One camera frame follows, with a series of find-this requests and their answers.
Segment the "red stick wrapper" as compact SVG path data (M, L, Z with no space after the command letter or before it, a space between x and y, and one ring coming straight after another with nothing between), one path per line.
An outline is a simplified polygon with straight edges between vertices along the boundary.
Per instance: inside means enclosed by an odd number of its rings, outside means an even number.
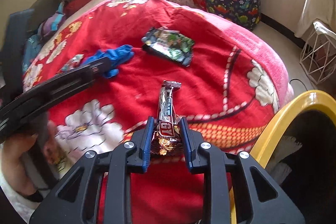
M84 55L78 54L69 59L58 71L58 74L70 71L74 68L77 68L83 59Z

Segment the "brown snack bar wrapper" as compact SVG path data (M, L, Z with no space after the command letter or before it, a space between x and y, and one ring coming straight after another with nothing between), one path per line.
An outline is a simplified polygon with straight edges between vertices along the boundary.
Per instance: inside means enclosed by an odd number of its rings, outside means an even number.
M159 92L157 119L151 140L151 153L159 156L178 156L182 141L179 133L179 119L175 114L173 93L181 88L177 81L164 80Z

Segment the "blue glove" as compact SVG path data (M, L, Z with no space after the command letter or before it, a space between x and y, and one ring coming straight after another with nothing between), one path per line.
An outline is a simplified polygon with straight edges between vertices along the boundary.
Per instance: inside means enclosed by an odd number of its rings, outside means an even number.
M134 56L133 47L131 45L122 45L116 49L108 49L106 51L98 50L94 55L87 57L82 65L89 64L100 58L108 57L111 62L110 68L103 73L106 79L110 79L118 75L118 66L129 61Z

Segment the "dark green snack packet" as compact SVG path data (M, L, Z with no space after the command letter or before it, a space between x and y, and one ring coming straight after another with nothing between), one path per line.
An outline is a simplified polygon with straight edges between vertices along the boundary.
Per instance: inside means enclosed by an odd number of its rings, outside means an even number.
M141 39L142 49L188 67L193 59L193 39L165 27L151 28Z

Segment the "white foam net large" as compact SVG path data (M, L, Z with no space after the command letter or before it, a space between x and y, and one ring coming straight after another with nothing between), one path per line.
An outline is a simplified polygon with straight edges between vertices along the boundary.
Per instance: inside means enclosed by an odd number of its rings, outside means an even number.
M270 157L265 170L271 177L281 185L292 172L290 166L284 162L284 159L301 149L302 143L293 136L282 136L278 145Z

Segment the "yellow rimmed black trash bin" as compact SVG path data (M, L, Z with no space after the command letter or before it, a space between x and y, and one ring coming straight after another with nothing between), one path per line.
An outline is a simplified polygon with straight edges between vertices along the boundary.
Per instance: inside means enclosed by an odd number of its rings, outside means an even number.
M284 159L292 172L279 186L305 223L335 223L335 99L320 90L302 93L272 118L249 154L265 169L282 136L302 147Z

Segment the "striped purple blue garment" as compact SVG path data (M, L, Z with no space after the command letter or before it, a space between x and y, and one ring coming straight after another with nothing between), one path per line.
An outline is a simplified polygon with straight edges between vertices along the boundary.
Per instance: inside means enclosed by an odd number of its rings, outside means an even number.
M61 2L54 15L50 16L42 22L38 28L38 35L41 40L48 40L59 27L65 22L66 15L64 14L64 2Z

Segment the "red floral blanket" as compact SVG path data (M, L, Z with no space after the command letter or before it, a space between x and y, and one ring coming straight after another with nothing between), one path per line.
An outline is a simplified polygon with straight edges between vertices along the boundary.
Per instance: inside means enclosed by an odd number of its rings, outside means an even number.
M142 49L151 28L176 30L195 42L188 67ZM157 116L164 80L177 81L174 107L189 129L225 153L251 149L293 97L278 54L252 32L214 14L165 0L105 0L52 38L23 78L28 91L58 74L78 54L131 45L118 75L50 110L56 141L74 164L88 151L113 151ZM145 173L130 174L131 223L190 223L203 216L204 176L181 157L153 156Z

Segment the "dinosaur print laundry basket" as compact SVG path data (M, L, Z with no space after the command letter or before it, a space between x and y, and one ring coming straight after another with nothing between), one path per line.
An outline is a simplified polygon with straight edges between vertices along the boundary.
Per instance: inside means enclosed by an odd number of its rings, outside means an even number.
M206 11L252 31L261 19L261 0L202 0Z

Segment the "right cream curtain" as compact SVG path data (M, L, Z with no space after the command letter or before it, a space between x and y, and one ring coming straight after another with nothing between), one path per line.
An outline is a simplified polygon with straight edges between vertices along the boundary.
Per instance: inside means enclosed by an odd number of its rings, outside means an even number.
M294 35L302 37L316 19L335 32L335 0L305 0Z

